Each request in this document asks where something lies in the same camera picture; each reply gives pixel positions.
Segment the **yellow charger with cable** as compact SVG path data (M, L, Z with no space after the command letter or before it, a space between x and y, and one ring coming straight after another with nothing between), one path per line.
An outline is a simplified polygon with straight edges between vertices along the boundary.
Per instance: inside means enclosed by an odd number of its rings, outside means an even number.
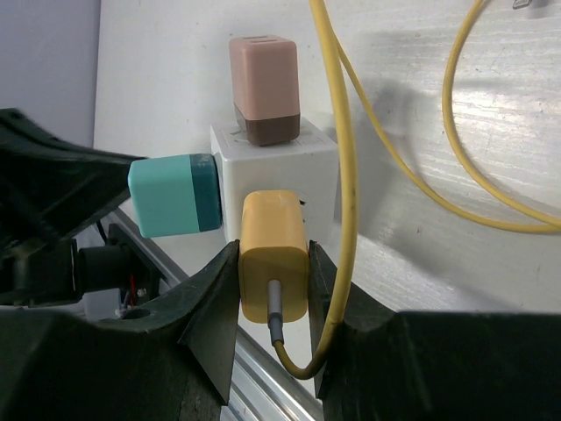
M242 311L253 323L267 322L267 284L281 285L283 321L308 308L309 252L302 209L289 190L260 190L244 200L239 244Z

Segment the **brown cube charger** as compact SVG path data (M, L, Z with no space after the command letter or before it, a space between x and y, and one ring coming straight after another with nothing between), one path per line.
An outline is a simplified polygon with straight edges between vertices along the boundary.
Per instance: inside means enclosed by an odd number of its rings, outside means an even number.
M276 35L229 42L233 106L240 128L255 146L290 142L300 135L297 46Z

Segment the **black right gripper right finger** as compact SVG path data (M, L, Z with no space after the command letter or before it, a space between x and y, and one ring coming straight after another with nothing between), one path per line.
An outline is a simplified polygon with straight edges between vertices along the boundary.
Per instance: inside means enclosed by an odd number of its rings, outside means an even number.
M557 420L560 316L364 244L314 393L328 420Z

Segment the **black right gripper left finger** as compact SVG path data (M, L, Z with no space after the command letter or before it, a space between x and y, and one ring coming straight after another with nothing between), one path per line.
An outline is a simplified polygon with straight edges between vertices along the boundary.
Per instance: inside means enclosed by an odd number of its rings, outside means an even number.
M4 420L217 420L238 328L238 242L119 319L1 314Z

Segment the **teal USB charger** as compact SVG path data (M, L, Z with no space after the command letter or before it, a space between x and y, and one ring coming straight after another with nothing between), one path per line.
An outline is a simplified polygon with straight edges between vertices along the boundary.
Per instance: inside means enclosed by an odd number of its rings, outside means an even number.
M139 231L146 239L222 226L217 165L209 153L134 161L128 186Z

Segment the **white cube socket adapter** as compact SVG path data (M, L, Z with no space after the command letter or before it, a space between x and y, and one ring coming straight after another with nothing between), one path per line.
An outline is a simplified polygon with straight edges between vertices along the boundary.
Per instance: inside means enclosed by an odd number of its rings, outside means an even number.
M217 164L224 236L237 239L244 200L257 190L284 189L299 198L308 238L330 241L339 171L337 143L301 121L300 135L288 143L255 146L238 124L210 126L211 153Z

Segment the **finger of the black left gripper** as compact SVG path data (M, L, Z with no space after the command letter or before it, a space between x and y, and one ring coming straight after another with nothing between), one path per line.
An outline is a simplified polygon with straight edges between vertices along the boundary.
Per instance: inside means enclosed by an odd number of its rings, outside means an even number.
M58 241L125 201L136 157L55 137L15 108L1 111L1 239Z

